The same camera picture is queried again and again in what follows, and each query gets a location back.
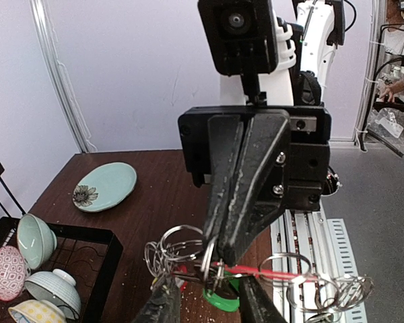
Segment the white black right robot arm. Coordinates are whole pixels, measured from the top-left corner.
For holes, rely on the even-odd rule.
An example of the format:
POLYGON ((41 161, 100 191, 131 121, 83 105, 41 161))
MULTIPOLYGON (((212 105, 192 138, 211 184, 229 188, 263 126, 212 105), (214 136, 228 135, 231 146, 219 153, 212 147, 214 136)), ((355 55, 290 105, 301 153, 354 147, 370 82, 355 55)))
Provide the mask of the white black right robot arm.
POLYGON ((197 6, 222 104, 191 108, 178 128, 194 185, 210 186, 202 263, 232 266, 284 211, 320 208, 332 123, 323 94, 344 5, 295 1, 295 23, 270 1, 197 6))

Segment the large grey red keyring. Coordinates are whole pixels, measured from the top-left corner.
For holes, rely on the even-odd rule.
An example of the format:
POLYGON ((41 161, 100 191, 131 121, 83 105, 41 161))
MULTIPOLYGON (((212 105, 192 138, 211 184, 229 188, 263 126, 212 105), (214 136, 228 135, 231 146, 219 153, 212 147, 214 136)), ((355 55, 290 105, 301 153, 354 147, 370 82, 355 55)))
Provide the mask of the large grey red keyring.
POLYGON ((372 279, 367 276, 344 275, 334 278, 314 271, 313 264, 305 256, 288 252, 276 252, 256 267, 243 265, 229 267, 221 261, 212 262, 208 271, 204 272, 203 266, 206 265, 206 261, 200 239, 166 243, 169 236, 186 230, 201 232, 191 225, 178 225, 166 231, 160 241, 146 243, 144 260, 148 271, 154 277, 154 283, 164 275, 172 275, 181 289, 184 289, 188 282, 195 282, 202 284, 204 289, 211 285, 215 291, 218 284, 225 279, 239 280, 249 276, 254 276, 274 287, 283 283, 286 285, 286 299, 294 309, 315 314, 306 322, 333 322, 334 313, 342 313, 364 303, 374 288, 372 279), (307 269, 299 273, 289 273, 265 268, 265 264, 270 260, 282 258, 295 258, 298 265, 306 264, 307 269), (316 304, 315 308, 303 306, 301 301, 294 300, 293 290, 298 287, 299 292, 305 283, 315 284, 316 295, 313 301, 316 304))

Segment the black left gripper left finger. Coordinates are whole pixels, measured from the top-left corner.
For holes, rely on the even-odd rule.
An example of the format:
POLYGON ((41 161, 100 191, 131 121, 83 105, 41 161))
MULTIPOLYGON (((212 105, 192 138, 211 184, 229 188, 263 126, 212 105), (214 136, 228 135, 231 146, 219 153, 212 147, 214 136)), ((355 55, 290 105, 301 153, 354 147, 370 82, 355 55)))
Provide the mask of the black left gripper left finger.
POLYGON ((181 290, 172 275, 162 276, 132 322, 179 323, 181 290))

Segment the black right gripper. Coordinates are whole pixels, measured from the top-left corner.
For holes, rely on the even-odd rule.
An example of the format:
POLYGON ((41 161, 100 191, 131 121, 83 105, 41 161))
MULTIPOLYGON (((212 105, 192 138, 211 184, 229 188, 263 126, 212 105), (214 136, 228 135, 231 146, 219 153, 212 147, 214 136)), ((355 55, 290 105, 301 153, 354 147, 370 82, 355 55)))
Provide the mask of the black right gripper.
POLYGON ((226 264, 237 264, 284 206, 319 209, 330 159, 325 108, 194 107, 178 118, 178 127, 193 184, 208 184, 211 175, 203 236, 206 242, 217 237, 226 264))

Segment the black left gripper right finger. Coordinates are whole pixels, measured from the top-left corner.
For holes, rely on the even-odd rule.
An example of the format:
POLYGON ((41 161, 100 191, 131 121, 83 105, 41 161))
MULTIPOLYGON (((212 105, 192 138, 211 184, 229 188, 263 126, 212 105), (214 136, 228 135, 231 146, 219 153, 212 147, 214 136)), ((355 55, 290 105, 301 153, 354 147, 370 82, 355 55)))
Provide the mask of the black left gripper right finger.
POLYGON ((240 319, 243 323, 286 323, 254 276, 239 279, 240 319))

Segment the green tag key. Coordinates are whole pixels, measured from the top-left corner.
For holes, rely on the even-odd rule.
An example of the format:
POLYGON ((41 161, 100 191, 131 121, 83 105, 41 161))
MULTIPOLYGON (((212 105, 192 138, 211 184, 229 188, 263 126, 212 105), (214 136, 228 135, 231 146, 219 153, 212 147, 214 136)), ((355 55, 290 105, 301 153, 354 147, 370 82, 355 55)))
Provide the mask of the green tag key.
POLYGON ((203 297, 209 304, 223 312, 236 312, 240 307, 238 290, 238 279, 225 279, 218 284, 215 291, 211 285, 204 289, 203 297))

